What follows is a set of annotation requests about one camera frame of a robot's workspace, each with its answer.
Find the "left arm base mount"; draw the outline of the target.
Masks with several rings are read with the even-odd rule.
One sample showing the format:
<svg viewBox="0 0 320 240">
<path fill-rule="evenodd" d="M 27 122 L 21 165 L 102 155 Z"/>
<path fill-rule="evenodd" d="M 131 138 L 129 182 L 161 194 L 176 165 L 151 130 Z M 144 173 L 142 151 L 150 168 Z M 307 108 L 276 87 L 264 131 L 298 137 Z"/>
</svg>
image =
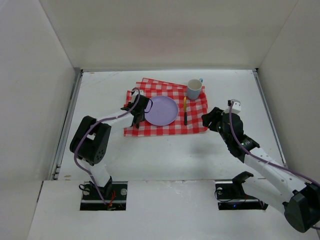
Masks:
<svg viewBox="0 0 320 240">
<path fill-rule="evenodd" d="M 100 187 L 101 199 L 97 189 L 91 181 L 80 184 L 82 191 L 81 211 L 125 211 L 127 207 L 128 182 L 114 181 L 107 187 Z"/>
</svg>

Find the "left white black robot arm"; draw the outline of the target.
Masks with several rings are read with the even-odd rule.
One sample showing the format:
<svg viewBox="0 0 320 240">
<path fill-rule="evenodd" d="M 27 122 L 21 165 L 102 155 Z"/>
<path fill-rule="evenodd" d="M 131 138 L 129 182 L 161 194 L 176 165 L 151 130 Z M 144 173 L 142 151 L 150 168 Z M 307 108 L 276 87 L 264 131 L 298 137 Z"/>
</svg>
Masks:
<svg viewBox="0 0 320 240">
<path fill-rule="evenodd" d="M 145 120 L 145 114 L 153 107 L 153 101 L 141 94 L 135 96 L 119 111 L 96 119 L 85 116 L 71 140 L 69 149 L 74 154 L 74 162 L 91 178 L 91 189 L 95 189 L 104 201 L 111 194 L 112 177 L 104 166 L 112 133 L 129 127 L 138 127 Z"/>
</svg>

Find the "light blue mug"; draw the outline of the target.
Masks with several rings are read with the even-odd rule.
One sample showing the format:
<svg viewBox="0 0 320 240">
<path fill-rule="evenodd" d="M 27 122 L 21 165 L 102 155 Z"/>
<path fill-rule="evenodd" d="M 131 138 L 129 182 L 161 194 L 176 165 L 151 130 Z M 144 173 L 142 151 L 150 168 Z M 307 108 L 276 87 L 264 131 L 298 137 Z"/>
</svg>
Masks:
<svg viewBox="0 0 320 240">
<path fill-rule="evenodd" d="M 192 79 L 187 83 L 186 96 L 189 100 L 196 100 L 201 94 L 203 87 L 203 79 Z"/>
</svg>

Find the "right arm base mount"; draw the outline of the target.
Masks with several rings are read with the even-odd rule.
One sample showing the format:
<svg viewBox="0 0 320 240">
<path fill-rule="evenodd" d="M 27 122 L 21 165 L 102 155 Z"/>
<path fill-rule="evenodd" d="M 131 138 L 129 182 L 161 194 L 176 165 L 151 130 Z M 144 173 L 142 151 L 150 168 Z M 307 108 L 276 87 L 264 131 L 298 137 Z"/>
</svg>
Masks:
<svg viewBox="0 0 320 240">
<path fill-rule="evenodd" d="M 216 181 L 214 196 L 217 200 L 218 209 L 220 211 L 265 211 L 269 206 L 268 204 L 244 192 L 242 184 L 253 176 L 252 173 L 244 171 L 233 179 Z"/>
</svg>

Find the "gold knife teal handle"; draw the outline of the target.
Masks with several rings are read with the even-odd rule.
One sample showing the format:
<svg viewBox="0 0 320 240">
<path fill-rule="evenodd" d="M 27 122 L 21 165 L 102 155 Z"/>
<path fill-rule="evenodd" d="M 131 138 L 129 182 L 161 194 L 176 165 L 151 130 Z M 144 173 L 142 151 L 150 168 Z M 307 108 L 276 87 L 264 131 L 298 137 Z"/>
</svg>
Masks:
<svg viewBox="0 0 320 240">
<path fill-rule="evenodd" d="M 187 115 L 187 97 L 185 96 L 183 99 L 183 111 L 184 111 L 184 125 L 187 126 L 188 125 L 188 115 Z"/>
</svg>

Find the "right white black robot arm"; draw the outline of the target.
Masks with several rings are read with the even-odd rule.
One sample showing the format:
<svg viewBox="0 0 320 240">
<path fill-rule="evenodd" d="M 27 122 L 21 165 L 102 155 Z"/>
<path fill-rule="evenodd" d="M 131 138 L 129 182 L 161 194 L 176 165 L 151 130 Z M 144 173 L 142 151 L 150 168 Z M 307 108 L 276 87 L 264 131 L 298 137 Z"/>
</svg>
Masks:
<svg viewBox="0 0 320 240">
<path fill-rule="evenodd" d="M 298 232 L 315 228 L 320 221 L 320 185 L 298 177 L 267 155 L 260 145 L 244 134 L 238 113 L 215 107 L 202 115 L 202 125 L 220 134 L 228 151 L 242 163 L 257 171 L 265 180 L 244 171 L 232 179 L 237 198 L 247 195 L 259 199 L 282 213 Z"/>
</svg>

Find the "lilac round plate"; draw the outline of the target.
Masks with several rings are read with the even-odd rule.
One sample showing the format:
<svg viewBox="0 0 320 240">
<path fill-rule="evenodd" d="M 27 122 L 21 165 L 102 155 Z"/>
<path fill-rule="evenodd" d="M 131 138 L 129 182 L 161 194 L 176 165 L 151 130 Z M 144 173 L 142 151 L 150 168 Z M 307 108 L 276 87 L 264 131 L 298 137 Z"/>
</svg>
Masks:
<svg viewBox="0 0 320 240">
<path fill-rule="evenodd" d="M 149 99 L 144 118 L 154 126 L 167 126 L 176 120 L 178 114 L 177 103 L 168 96 L 159 95 Z"/>
</svg>

